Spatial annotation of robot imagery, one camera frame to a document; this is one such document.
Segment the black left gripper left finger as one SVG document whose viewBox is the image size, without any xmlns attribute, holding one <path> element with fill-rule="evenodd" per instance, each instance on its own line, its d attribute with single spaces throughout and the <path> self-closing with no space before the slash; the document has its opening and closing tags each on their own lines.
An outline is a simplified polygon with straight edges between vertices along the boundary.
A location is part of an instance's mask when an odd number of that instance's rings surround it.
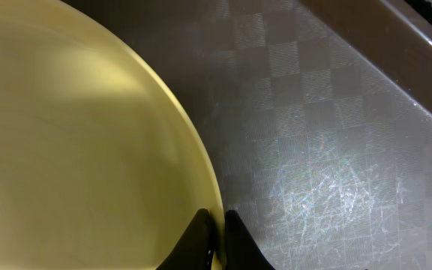
<svg viewBox="0 0 432 270">
<path fill-rule="evenodd" d="M 213 260 L 213 218 L 201 208 L 157 270 L 210 270 Z"/>
</svg>

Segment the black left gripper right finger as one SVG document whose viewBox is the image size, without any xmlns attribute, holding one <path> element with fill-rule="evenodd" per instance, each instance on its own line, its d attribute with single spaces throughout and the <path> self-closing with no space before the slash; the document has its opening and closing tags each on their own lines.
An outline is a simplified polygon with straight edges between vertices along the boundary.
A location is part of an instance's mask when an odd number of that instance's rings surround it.
<svg viewBox="0 0 432 270">
<path fill-rule="evenodd" d="M 225 214 L 226 270 L 275 270 L 235 210 Z"/>
</svg>

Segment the yellow plastic plate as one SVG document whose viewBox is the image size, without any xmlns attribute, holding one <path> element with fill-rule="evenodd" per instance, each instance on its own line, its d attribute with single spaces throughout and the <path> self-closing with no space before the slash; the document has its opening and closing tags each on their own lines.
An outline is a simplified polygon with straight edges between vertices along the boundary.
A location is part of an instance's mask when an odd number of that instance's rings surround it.
<svg viewBox="0 0 432 270">
<path fill-rule="evenodd" d="M 61 1 L 0 1 L 0 269 L 155 269 L 196 212 L 221 236 L 188 115 L 129 46 Z"/>
</svg>

